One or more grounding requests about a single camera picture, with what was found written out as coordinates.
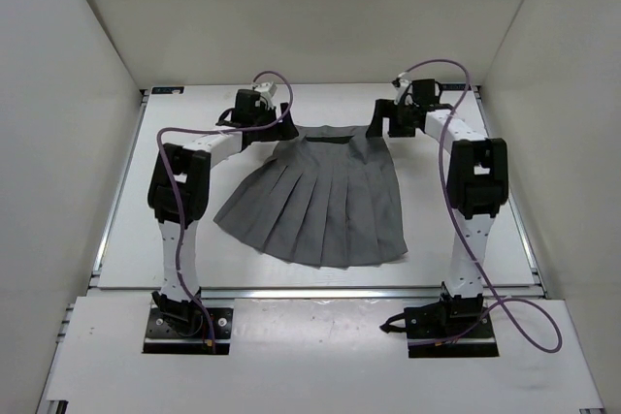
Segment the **white wall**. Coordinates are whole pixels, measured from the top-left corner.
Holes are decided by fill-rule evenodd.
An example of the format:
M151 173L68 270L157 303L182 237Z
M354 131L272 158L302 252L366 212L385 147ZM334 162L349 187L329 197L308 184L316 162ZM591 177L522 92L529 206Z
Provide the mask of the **white wall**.
M483 97L544 278L621 412L621 0L525 0Z
M85 0L0 0L0 412L34 412L140 94Z
M140 87L387 82L446 56L481 82L521 0L92 0ZM426 70L462 80L450 67Z

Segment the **cable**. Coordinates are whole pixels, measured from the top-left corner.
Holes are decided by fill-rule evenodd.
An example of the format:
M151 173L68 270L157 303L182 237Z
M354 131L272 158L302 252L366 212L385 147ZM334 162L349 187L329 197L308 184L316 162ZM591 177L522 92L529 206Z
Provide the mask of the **cable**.
M284 82L284 85L287 86L287 89L289 90L289 104L286 110L283 113L281 113L280 117L274 120L272 123L263 125L263 126L252 126L249 128L230 128L230 129L224 129L224 130L218 130L218 131L190 130L187 128L178 128L178 127L169 126L169 127L162 128L161 130L159 130L157 132L157 137L156 137L159 155L162 158L162 162L164 164L164 170L166 171L166 175L171 182L171 187L173 189L173 195L175 196L175 204L177 205L177 210L179 211L180 234L179 234L179 240L177 241L177 248L175 249L175 268L177 269L177 279L179 280L179 283L181 285L181 288L183 289L183 292L190 298L190 300L193 303L199 306L199 308L205 315L207 324L210 329L209 334L208 334L208 339L212 342L212 350L214 353L215 353L215 332L213 330L212 317L210 316L209 311L203 306L203 303L201 302L200 298L196 298L196 296L192 295L190 290L187 288L187 285L185 284L185 280L183 279L183 274L181 273L180 253L181 253L181 246L183 245L183 237L185 236L185 212L183 211L181 193L179 191L177 181L175 180L175 174L173 173L173 168L171 167L170 160L168 160L168 156L166 155L166 149L164 148L164 143L162 143L162 136L166 133L172 133L172 132L186 133L190 135L206 135L206 136L207 135L225 135L228 133L235 133L235 132L248 133L252 131L268 130L276 126L280 121L282 121L291 112L291 106L293 105L293 88L291 87L291 84L289 83L289 81L283 75L281 75L279 72L274 72L270 70L266 70L264 72L259 73L256 77L254 77L252 82L256 82L259 78L265 75L274 75L275 77L280 78L282 82Z
M440 140L439 140L440 149L439 149L439 153L438 153L438 167L440 169L440 182L441 182L442 193L444 195L444 202L446 203L446 208L448 209L448 215L450 217L451 223L453 224L453 228L455 229L455 233L457 234L457 236L459 237L459 240L464 245L464 248L466 249L466 252L470 256L470 258L473 260L474 265L478 269L481 277L485 281L485 284L487 285L487 287L491 291L492 296L494 297L496 302L493 303L492 305L490 305L487 308L487 310L484 311L480 315L478 321L474 325L472 325L469 329L465 330L464 332L462 332L462 333L460 333L460 334L458 334L456 336L451 336L451 337L448 337L448 338L439 338L439 339L433 339L433 340L429 340L429 341L421 341L419 343L413 343L412 346L422 346L422 345L429 345L429 344L443 344L443 343L446 343L446 342L455 341L455 340L461 338L462 336L468 334L472 329L474 329L474 327L476 327L478 325L480 320L482 320L487 314L489 314L489 312L492 309L494 309L497 306L500 306L503 309L503 311L505 312L505 314L507 315L508 319L513 324L513 326L515 326L517 331L520 332L522 334L522 336L524 336L524 338L526 338L526 340L529 343L531 343L533 346L535 346L537 349L539 349L539 351L542 351L544 353L548 353L548 354L558 353L561 350L561 348L563 347L563 335L561 334L561 329L559 329L559 326L556 323L556 321L554 320L554 318L543 307L541 307L540 305L537 305L537 304L535 304L535 303L533 303L531 301L523 300L523 299L520 299L520 298L504 298L504 299L501 298L501 296L499 295L498 291L496 290L496 288L492 284L489 276L485 272L483 266L476 259L476 256L474 255L473 251L471 250L470 246L468 245L468 241L466 240L466 237L464 236L464 233L462 232L461 228L459 227L459 224L457 223L457 219L455 218L455 213L453 212L453 208L451 207L450 201L448 199L448 190L446 188L446 176L444 175L444 158L443 158L444 140L446 139L446 133L448 131L448 125L450 124L450 121L453 119L453 116L457 112L457 109L459 108L459 106L464 102L464 99L466 98L466 95L468 94L468 91L470 90L471 78L470 78L470 73L468 72L466 67L464 67L464 65L462 65L461 63L456 62L454 60L449 60L449 59L446 59L446 58L436 58L436 59L431 59L431 60L425 60L424 62L420 62L420 63L417 63L416 65L413 65L413 66L409 67L406 70L406 73L410 73L413 70L416 70L417 68L420 68L420 67L422 67L424 65L428 65L430 63L448 63L448 64L451 64L451 65L454 65L454 66L460 68L462 70L462 72L464 72L464 77L466 78L466 85L464 86L464 91L459 96L459 99L457 100L457 103L455 104L453 109L448 114L448 117L446 118L446 121L445 121L444 125L442 126L442 130L441 130L441 133L440 133ZM517 321L517 319L515 318L513 313L508 309L507 303L524 303L524 304L527 304L527 305L530 305L530 306L534 307L539 312L541 312L541 314L543 314L547 318L547 320L550 322L550 324L552 324L552 327L554 329L554 332L556 333L556 337L557 337L557 341L558 341L557 345L554 348L550 349L550 348L546 348L544 346L541 346L539 343L534 341L531 338L531 336L529 334L527 334L526 331L522 328L522 326Z

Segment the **white panel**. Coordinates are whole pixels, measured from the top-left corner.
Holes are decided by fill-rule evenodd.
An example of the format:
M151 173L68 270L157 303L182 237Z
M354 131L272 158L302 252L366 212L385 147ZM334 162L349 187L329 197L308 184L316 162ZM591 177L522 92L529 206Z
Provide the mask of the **white panel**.
M0 0L0 412L34 412L140 94L85 0Z
M539 302L559 324L563 350L543 355L502 312L492 315L501 357L408 359L405 336L378 329L397 301L235 303L231 353L142 354L149 295L82 298L69 327L50 399L67 414L131 412L359 414L571 414L601 407L562 302ZM527 332L554 333L514 305Z
M147 205L157 146L164 126L210 129L235 102L239 86L188 86L183 94L151 95L119 204L99 286L159 288L163 278L162 241ZM375 99L394 96L390 84L296 85L292 110L297 124L307 126L368 125ZM442 100L455 103L460 92ZM284 100L281 90L275 102ZM471 92L460 114L479 133L485 129ZM187 143L196 136L168 135L166 141ZM386 138L400 183L404 236L409 253L393 263L347 270L288 264L227 235L212 219L239 183L263 164L273 143L253 144L212 171L210 203L197 232L197 272L208 288L439 286L447 277L453 245L440 189L438 143L416 138ZM533 284L533 276L511 215L504 206L489 237L485 262L501 285Z
M621 0L526 0L485 82L544 278L621 412Z
M93 0L142 87L244 82L274 67L293 82L384 82L445 56L481 82L521 0ZM438 69L446 80L460 79Z

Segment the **black mounting plate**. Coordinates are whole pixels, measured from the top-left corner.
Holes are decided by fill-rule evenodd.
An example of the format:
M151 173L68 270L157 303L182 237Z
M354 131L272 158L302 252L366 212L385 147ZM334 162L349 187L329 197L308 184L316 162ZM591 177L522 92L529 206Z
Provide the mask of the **black mounting plate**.
M233 309L231 307L208 307L207 311L213 321L215 355L226 356L229 354L231 346ZM162 313L155 305L151 307L148 314L143 353L214 355L211 347L203 341L202 331L192 336L177 333L166 323Z
M447 334L446 326L442 326L438 319L441 303L423 305L421 307L406 307L406 335L408 336L408 353L413 358L495 358L500 356L498 345L494 337L494 328L489 315L479 322L468 334L454 343L441 345L416 346L416 341L446 338L452 334L459 334L466 327L451 329Z

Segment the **gray skirt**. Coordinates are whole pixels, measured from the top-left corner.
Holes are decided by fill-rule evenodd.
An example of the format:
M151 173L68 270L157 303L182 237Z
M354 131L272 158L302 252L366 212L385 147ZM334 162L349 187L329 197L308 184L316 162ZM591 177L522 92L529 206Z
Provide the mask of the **gray skirt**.
M229 235L287 262L372 266L408 252L399 182L366 126L298 127L215 216Z

